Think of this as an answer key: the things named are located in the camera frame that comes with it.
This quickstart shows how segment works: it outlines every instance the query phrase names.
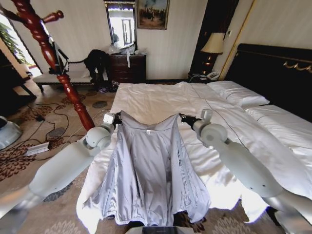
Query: dark headboard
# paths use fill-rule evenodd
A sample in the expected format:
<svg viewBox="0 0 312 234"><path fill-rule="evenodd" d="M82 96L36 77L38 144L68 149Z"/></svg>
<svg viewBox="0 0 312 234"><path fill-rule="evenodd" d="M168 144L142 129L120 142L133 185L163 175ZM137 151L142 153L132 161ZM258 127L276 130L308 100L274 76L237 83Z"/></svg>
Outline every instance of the dark headboard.
<svg viewBox="0 0 312 234"><path fill-rule="evenodd" d="M240 44L225 79L312 122L312 50Z"/></svg>

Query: white duvet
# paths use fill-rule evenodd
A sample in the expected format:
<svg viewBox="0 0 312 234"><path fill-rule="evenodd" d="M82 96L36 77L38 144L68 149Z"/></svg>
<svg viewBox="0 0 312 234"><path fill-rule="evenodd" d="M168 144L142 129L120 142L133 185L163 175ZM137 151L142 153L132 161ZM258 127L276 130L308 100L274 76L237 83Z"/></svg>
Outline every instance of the white duvet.
<svg viewBox="0 0 312 234"><path fill-rule="evenodd" d="M284 188L312 199L312 175L306 166L241 108L228 103L207 85L185 82L176 85L121 84L111 112L124 110L141 123L153 124L176 113L200 117L202 109L212 108L215 110L212 123L223 125L232 141L241 141ZM202 146L186 123L179 120L178 126L194 170L209 191L210 208L232 209L241 198L249 221L257 220L267 204L233 176L220 161L217 151ZM111 145L91 163L77 201L77 215L90 233L95 233L99 217L83 203L102 183L116 138L117 130L112 135Z"/></svg>

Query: mirror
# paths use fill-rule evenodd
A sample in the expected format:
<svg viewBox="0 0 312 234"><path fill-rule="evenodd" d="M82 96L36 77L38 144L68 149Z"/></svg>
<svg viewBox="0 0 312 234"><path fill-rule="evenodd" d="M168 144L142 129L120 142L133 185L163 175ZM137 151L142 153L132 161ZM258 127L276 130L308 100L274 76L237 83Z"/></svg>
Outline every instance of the mirror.
<svg viewBox="0 0 312 234"><path fill-rule="evenodd" d="M104 1L112 44L121 49L135 43L135 1Z"/></svg>

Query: wall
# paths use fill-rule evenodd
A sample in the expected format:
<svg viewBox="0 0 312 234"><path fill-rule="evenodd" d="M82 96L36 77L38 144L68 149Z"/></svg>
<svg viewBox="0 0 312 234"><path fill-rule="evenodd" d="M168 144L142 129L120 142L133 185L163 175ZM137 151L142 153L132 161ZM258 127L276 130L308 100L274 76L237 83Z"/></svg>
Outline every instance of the wall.
<svg viewBox="0 0 312 234"><path fill-rule="evenodd" d="M13 65L13 67L15 68L15 70L19 73L19 75L20 75L22 78L28 77L28 75L26 74L26 72L24 71L24 69L21 67L21 65L20 65L19 62L16 60L16 58L12 55L11 51L10 51L9 48L5 45L5 43L3 42L2 39L0 39L0 50L2 50L2 52L4 53L4 55L6 56L6 58L10 61L10 63Z"/></svg>
<svg viewBox="0 0 312 234"><path fill-rule="evenodd" d="M256 0L235 49L240 43L312 49L311 0ZM225 40L225 47L233 41ZM224 67L229 69L233 56ZM215 68L223 67L224 58L217 59Z"/></svg>
<svg viewBox="0 0 312 234"><path fill-rule="evenodd" d="M167 30L137 30L139 48L146 48L148 79L187 78L207 0L171 0Z"/></svg>
<svg viewBox="0 0 312 234"><path fill-rule="evenodd" d="M137 29L139 49L148 52L147 79L187 78L208 0L171 0L167 30ZM3 7L16 12L10 0ZM71 61L82 60L92 49L111 44L102 0L32 0L37 14L45 17L62 10L64 18L46 27ZM43 71L48 65L38 43L21 23L14 26Z"/></svg>
<svg viewBox="0 0 312 234"><path fill-rule="evenodd" d="M3 7L16 12L10 0L1 0ZM71 61L82 60L92 49L103 49L111 44L106 10L102 0L31 0L40 17L61 10L64 18L46 24L46 27L59 47ZM20 37L35 58L43 72L49 66L39 44L29 30L19 22L12 21Z"/></svg>

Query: telephone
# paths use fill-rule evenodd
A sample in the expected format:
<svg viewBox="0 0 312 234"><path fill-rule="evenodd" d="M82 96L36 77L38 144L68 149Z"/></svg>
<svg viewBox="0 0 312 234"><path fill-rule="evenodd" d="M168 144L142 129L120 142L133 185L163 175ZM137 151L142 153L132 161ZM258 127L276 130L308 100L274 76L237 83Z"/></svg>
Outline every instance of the telephone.
<svg viewBox="0 0 312 234"><path fill-rule="evenodd" d="M208 75L207 75L207 78L210 79L210 80L217 80L220 76L220 73L219 72L210 72Z"/></svg>

